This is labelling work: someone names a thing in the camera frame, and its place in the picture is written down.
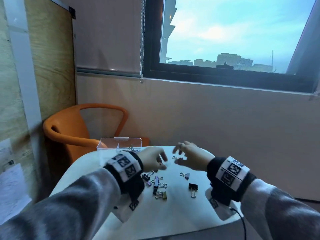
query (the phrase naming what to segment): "sky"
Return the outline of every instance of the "sky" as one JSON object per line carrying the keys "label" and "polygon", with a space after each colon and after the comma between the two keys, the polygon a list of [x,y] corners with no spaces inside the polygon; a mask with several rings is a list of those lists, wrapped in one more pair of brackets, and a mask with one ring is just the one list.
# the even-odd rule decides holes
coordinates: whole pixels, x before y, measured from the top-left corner
{"label": "sky", "polygon": [[315,0],[177,0],[169,61],[253,59],[285,73]]}

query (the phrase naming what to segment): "person's left hand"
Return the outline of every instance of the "person's left hand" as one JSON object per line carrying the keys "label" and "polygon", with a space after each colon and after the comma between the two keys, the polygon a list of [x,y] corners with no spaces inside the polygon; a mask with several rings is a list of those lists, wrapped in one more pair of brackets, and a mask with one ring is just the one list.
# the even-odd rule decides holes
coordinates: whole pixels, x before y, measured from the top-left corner
{"label": "person's left hand", "polygon": [[168,161],[167,155],[162,147],[156,147],[156,146],[148,147],[143,151],[138,152],[137,155],[142,161],[143,171],[145,173],[150,171],[157,172],[159,169],[160,170],[167,169],[166,165],[164,165],[161,160],[161,157],[162,157],[163,161],[165,162]]}

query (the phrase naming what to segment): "orange chair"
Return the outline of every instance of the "orange chair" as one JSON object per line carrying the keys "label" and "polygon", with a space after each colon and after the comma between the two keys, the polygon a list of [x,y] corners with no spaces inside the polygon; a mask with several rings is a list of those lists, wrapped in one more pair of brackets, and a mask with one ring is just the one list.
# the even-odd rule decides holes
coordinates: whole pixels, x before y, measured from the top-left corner
{"label": "orange chair", "polygon": [[[122,107],[109,104],[80,104],[72,106],[52,115],[43,124],[44,134],[49,139],[65,144],[71,164],[84,154],[97,150],[99,140],[89,138],[88,129],[80,114],[80,110],[91,108],[122,111],[122,120],[114,133],[114,137],[118,137],[129,117],[128,111]],[[144,137],[141,139],[143,147],[149,146],[149,138]]]}

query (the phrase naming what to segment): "transparent container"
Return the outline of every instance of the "transparent container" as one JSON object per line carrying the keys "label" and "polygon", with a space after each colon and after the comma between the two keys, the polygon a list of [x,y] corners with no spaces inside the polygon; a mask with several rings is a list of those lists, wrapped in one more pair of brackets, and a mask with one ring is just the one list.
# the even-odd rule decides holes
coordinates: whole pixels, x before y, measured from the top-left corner
{"label": "transparent container", "polygon": [[106,162],[119,154],[121,151],[139,152],[142,147],[141,138],[114,137],[101,138],[97,146],[100,166],[104,166]]}

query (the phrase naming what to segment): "paper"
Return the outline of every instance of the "paper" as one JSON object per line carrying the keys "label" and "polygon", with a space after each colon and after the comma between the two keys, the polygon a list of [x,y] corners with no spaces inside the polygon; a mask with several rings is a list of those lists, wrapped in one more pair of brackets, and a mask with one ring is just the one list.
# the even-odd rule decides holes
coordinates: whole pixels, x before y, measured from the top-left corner
{"label": "paper", "polygon": [[0,142],[0,173],[14,166],[11,141],[6,139]]}
{"label": "paper", "polygon": [[30,202],[21,164],[0,174],[0,225],[19,214]]}

